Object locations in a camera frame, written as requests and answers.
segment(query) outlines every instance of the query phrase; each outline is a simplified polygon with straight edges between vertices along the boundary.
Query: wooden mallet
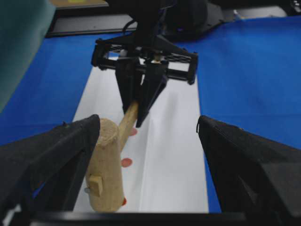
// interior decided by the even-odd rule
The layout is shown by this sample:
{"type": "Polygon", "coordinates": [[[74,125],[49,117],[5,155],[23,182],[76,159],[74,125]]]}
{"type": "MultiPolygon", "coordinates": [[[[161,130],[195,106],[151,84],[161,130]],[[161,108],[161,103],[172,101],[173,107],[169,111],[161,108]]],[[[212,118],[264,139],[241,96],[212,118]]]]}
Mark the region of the wooden mallet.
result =
{"type": "Polygon", "coordinates": [[[97,212],[114,212],[124,203],[120,154],[137,116],[138,103],[133,102],[119,126],[100,120],[100,137],[86,173],[90,204],[97,212]]]}

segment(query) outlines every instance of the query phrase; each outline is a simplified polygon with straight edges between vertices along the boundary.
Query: black cable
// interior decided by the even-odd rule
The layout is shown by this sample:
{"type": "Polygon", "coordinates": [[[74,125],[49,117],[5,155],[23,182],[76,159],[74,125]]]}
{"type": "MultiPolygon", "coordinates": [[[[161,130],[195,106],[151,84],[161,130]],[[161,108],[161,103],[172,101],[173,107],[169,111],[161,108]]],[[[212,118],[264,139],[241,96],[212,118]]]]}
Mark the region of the black cable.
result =
{"type": "Polygon", "coordinates": [[[122,32],[125,34],[126,31],[127,31],[127,29],[128,29],[128,27],[129,27],[130,25],[132,25],[133,23],[135,23],[135,22],[136,22],[135,20],[131,20],[130,22],[128,22],[128,23],[123,27],[122,32]]]}

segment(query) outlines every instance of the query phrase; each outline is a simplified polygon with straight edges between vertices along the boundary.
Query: green cloth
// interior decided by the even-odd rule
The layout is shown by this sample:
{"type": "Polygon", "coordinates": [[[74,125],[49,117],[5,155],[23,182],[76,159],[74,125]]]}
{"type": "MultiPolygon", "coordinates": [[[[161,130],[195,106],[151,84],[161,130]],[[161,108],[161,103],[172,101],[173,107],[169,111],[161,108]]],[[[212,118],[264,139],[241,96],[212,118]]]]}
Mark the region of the green cloth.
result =
{"type": "Polygon", "coordinates": [[[0,0],[0,113],[39,50],[54,12],[48,0],[0,0]]]}

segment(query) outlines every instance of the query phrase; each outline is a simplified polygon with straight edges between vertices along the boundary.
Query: white sheet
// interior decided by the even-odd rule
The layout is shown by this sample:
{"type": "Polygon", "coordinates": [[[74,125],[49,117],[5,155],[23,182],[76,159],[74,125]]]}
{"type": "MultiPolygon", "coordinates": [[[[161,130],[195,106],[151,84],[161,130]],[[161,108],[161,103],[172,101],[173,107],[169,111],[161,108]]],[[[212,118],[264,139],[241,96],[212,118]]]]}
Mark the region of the white sheet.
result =
{"type": "MultiPolygon", "coordinates": [[[[180,70],[186,65],[174,64],[180,70]]],[[[74,121],[92,114],[120,123],[122,102],[114,71],[93,68],[74,121]]],[[[127,205],[120,212],[208,212],[203,150],[196,133],[197,85],[169,80],[138,134],[130,137],[122,157],[127,205]]],[[[90,212],[84,181],[74,211],[90,212]]]]}

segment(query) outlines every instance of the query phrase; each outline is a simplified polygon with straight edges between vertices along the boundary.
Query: blue table surface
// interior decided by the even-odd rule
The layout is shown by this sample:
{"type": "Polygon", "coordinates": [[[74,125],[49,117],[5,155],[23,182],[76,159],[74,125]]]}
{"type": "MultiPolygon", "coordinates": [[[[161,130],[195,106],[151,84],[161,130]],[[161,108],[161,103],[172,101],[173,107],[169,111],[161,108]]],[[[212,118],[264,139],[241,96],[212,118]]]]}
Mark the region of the blue table surface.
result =
{"type": "MultiPolygon", "coordinates": [[[[0,114],[0,145],[71,122],[91,71],[95,40],[45,39],[0,114]]],[[[223,24],[177,45],[199,53],[200,110],[251,133],[301,148],[301,17],[223,24]]],[[[220,212],[206,163],[210,212],[220,212]]]]}

